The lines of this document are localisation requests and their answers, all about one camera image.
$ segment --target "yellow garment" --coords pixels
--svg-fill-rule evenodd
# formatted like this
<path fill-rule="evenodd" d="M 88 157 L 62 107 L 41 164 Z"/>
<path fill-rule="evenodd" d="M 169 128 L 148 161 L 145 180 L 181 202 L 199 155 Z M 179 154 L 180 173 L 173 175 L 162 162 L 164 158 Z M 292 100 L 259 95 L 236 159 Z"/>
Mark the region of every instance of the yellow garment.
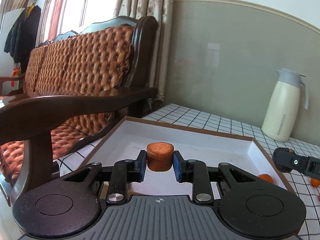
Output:
<path fill-rule="evenodd" d="M 32 9 L 33 9 L 34 7 L 35 7 L 35 5 L 34 5 L 34 3 L 32 3 L 32 4 L 30 5 L 30 7 L 27 9 L 26 18 L 29 17 L 29 15 L 30 15 L 30 13 L 31 13 L 31 11 L 32 11 Z"/>

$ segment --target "wall molding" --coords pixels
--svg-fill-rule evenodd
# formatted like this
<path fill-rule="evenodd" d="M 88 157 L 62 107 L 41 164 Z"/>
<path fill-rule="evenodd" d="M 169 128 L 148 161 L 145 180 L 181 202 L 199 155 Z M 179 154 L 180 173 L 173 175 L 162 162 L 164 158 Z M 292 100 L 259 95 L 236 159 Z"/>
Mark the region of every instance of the wall molding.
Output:
<path fill-rule="evenodd" d="M 174 0 L 176 1 L 202 1 L 202 2 L 220 2 L 220 3 L 228 3 L 228 4 L 235 4 L 235 5 L 241 5 L 241 6 L 245 6 L 245 7 L 250 7 L 250 8 L 254 8 L 254 9 L 258 9 L 258 10 L 262 10 L 265 12 L 269 12 L 269 13 L 273 13 L 276 15 L 279 15 L 281 17 L 287 18 L 289 20 L 292 20 L 296 23 L 299 23 L 313 31 L 315 31 L 316 33 L 320 34 L 320 29 L 314 25 L 312 25 L 311 23 L 308 23 L 298 17 L 295 17 L 289 13 L 285 13 L 283 11 L 279 11 L 277 9 L 265 6 L 265 5 L 261 5 L 261 4 L 257 4 L 257 3 L 252 3 L 252 2 L 247 2 L 247 1 L 241 1 L 241 0 Z"/>

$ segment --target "gray ribbed plate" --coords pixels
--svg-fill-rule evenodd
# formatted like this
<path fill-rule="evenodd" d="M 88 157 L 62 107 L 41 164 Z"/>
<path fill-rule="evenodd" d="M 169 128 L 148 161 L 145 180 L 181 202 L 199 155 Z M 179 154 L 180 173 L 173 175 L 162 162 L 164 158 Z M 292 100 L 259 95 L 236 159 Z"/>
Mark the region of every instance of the gray ribbed plate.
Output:
<path fill-rule="evenodd" d="M 210 207 L 194 205 L 187 196 L 133 196 L 107 208 L 101 219 L 70 240 L 245 240 L 226 228 Z M 287 240 L 297 240 L 296 236 Z"/>

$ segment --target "tufted cushion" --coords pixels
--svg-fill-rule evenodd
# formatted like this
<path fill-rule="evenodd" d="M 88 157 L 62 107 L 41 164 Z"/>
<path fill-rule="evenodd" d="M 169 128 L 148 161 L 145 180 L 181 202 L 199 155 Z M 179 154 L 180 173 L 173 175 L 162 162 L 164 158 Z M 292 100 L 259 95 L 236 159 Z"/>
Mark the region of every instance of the tufted cushion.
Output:
<path fill-rule="evenodd" d="M 86 135 L 66 123 L 51 131 L 53 159 L 58 159 Z M 22 167 L 23 141 L 9 142 L 1 146 L 0 171 L 8 182 L 15 184 Z"/>
<path fill-rule="evenodd" d="M 73 38 L 68 38 L 48 45 L 35 91 L 59 91 L 73 42 Z"/>
<path fill-rule="evenodd" d="M 23 83 L 24 93 L 35 91 L 36 82 L 38 80 L 47 49 L 48 46 L 42 46 L 31 51 L 28 68 Z"/>
<path fill-rule="evenodd" d="M 129 70 L 134 27 L 120 26 L 76 36 L 62 92 L 100 92 L 117 87 Z M 72 117 L 67 124 L 93 135 L 113 119 L 111 113 Z"/>

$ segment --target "jug handle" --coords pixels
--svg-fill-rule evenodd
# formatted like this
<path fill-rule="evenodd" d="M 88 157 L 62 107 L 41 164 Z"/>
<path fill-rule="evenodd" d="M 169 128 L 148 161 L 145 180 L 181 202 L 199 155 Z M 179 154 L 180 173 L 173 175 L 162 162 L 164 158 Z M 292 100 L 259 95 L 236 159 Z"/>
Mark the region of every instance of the jug handle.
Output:
<path fill-rule="evenodd" d="M 308 88 L 306 86 L 306 83 L 301 79 L 301 84 L 304 86 L 305 91 L 305 103 L 304 103 L 304 109 L 308 110 L 309 108 L 309 93 Z"/>

